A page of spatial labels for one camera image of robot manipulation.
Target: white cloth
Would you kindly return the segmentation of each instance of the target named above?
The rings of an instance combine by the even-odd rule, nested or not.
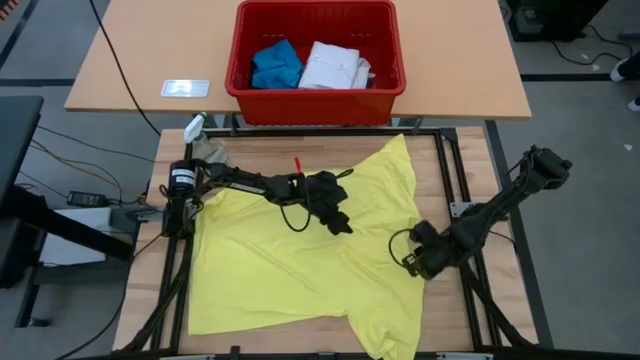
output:
[[[360,58],[358,50],[345,49],[316,41],[311,48],[311,55],[307,60],[307,66],[302,73],[298,88],[351,89],[356,75],[359,73],[360,65],[363,66],[361,72],[364,72],[366,65],[368,65],[366,75],[364,75],[364,87],[358,87],[364,89],[367,86],[366,77],[368,77],[371,65],[366,60],[361,60],[364,59]],[[361,86],[361,83],[362,80],[358,81],[358,86]]]

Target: blue cloth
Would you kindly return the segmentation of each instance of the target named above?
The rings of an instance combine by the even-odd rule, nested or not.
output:
[[[259,89],[297,89],[302,62],[289,40],[280,40],[253,56],[251,85]]]

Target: label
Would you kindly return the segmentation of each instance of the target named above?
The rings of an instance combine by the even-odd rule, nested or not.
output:
[[[195,178],[196,173],[194,173],[191,170],[175,169],[171,171],[171,176],[189,176],[189,177]]]
[[[242,185],[242,184],[231,184],[231,185],[229,185],[229,187],[233,188],[233,189],[238,189],[238,190],[254,193],[254,194],[260,194],[260,195],[265,193],[265,191],[262,190],[262,189],[258,189],[258,188],[254,188],[254,187],[247,186],[247,185]]]
[[[209,80],[165,80],[161,95],[164,97],[207,97]]]
[[[196,184],[196,181],[193,180],[193,178],[186,177],[186,176],[178,176],[176,178],[176,182],[177,183],[181,182],[181,183],[191,184],[192,186],[195,186],[195,184]]]

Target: yellow t-shirt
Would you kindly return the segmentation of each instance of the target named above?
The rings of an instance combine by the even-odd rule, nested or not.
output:
[[[339,206],[353,234],[333,236],[315,217],[294,233],[278,206],[240,191],[224,190],[207,202],[196,221],[189,334],[347,316],[374,359],[413,359],[424,281],[410,277],[388,251],[394,232],[419,221],[404,137],[353,169],[338,180],[349,196]],[[285,212],[293,226],[304,224],[301,206]],[[405,241],[394,242],[397,257],[407,252]]]

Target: desk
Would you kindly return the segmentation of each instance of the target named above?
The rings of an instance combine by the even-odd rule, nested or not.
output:
[[[241,0],[112,0],[104,26],[140,106],[237,113],[224,82]],[[394,116],[528,119],[531,111],[495,0],[393,0],[407,88]],[[206,98],[164,98],[167,79],[211,82]],[[135,111],[100,31],[65,104]]]
[[[264,134],[265,131],[253,130],[249,133],[251,136],[218,140],[229,151],[234,165],[248,171],[273,175],[289,172],[293,166],[291,159],[294,154],[309,169],[349,167],[378,151],[391,139],[391,136],[260,137],[261,133]],[[458,128],[457,136],[473,200],[486,201],[498,192],[498,185],[483,129]],[[415,202],[420,214],[438,229],[444,229],[449,224],[449,216],[434,137],[407,136],[406,142],[416,173]],[[445,148],[454,178],[452,182],[457,184],[452,153],[448,147]],[[160,195],[158,186],[166,184],[170,163],[182,159],[183,155],[182,130],[165,130],[160,139],[151,177],[147,199],[151,205],[164,206],[165,199]],[[460,192],[455,186],[454,191],[456,201],[459,201]],[[509,228],[504,223],[496,225],[493,230],[510,236]],[[159,223],[142,225],[136,247],[145,246],[159,232]],[[167,240],[161,238],[133,263],[114,349],[126,345],[153,311],[158,299],[166,251]],[[536,331],[513,245],[509,240],[490,235],[484,254],[494,299],[521,333],[530,341],[536,341]],[[180,249],[177,256],[182,256]],[[482,313],[479,316],[481,331],[483,339],[488,343],[487,326],[482,321],[483,310],[477,299],[476,308]],[[170,309],[169,316],[165,319],[162,347],[169,346],[172,311]],[[345,318],[321,317],[257,330],[207,336],[189,336],[186,328],[185,323],[179,344],[181,354],[226,354],[232,345],[241,346],[242,353],[363,352]],[[418,347],[421,352],[472,349],[465,302],[456,269],[449,268],[426,283],[421,339]]]

